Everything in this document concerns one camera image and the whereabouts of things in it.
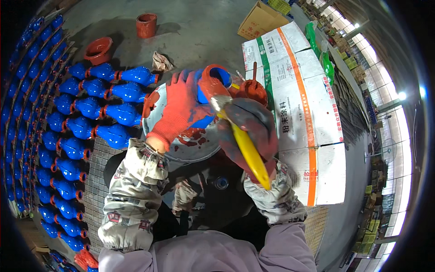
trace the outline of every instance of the orange stripe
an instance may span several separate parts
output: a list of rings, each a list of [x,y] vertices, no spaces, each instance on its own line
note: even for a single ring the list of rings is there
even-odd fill
[[[304,81],[302,80],[301,73],[299,71],[299,66],[294,57],[293,52],[288,45],[287,39],[282,33],[280,27],[277,28],[279,36],[282,39],[282,42],[287,50],[287,54],[290,57],[291,65],[293,67],[294,75],[296,76],[296,81],[298,83],[299,94],[302,100],[302,106],[304,109],[304,117],[305,117],[305,126],[307,129],[307,138],[308,138],[308,158],[310,165],[310,183],[308,186],[308,203],[307,206],[314,206],[314,200],[316,196],[316,177],[317,177],[317,166],[316,166],[316,151],[313,148],[315,146],[314,143],[314,132],[313,132],[313,121],[311,119],[310,106],[308,105],[307,93],[305,92]]]

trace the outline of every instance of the green plastic bag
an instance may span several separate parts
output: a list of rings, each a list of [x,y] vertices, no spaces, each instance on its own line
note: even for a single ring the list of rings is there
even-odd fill
[[[329,81],[329,85],[333,85],[334,84],[334,65],[332,64],[332,62],[329,60],[329,53],[328,53],[328,41],[327,40],[323,40],[322,41],[322,45],[321,45],[321,54],[320,54],[320,65],[323,68],[323,71],[326,74],[326,77],[328,78]]]
[[[316,54],[316,57],[320,58],[320,50],[316,44],[316,33],[314,31],[314,28],[316,25],[317,25],[317,21],[312,21],[312,22],[309,22],[305,26],[305,37],[307,38],[308,42],[310,43],[311,49]]]

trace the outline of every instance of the red glove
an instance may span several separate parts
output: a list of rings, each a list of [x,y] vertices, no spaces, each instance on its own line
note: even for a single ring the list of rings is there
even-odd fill
[[[262,104],[249,98],[234,98],[224,109],[227,116],[240,129],[248,132],[270,176],[276,166],[273,156],[278,152],[278,137],[272,113]],[[234,139],[230,123],[220,120],[217,127],[220,133],[219,144],[227,157],[245,170],[253,183],[259,183]]]
[[[166,83],[167,102],[163,116],[147,134],[147,138],[154,136],[160,139],[166,151],[169,151],[169,146],[181,132],[206,115],[213,115],[208,104],[198,102],[197,82],[201,73],[202,70],[182,70],[173,74]]]

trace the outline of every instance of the green stripe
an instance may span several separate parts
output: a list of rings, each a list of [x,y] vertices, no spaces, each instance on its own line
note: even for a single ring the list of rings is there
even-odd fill
[[[272,112],[276,124],[275,102],[273,99],[272,78],[271,78],[269,60],[266,55],[266,50],[264,48],[263,40],[261,39],[261,37],[258,37],[256,40],[257,40],[258,48],[260,49],[261,62],[263,63],[264,88],[266,89],[266,93],[268,95],[268,109]]]

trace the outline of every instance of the yellow brush handle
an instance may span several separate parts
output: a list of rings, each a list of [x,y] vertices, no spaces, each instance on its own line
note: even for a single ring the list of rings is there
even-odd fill
[[[226,114],[225,112],[221,111],[221,114],[218,113],[217,116],[220,118],[225,118]],[[231,120],[229,120],[229,122],[231,123],[231,128],[233,129],[234,138],[236,139],[239,149],[242,152],[242,155],[252,173],[266,190],[270,190],[271,185],[269,182],[268,171],[266,170],[263,160],[248,133],[241,130]]]

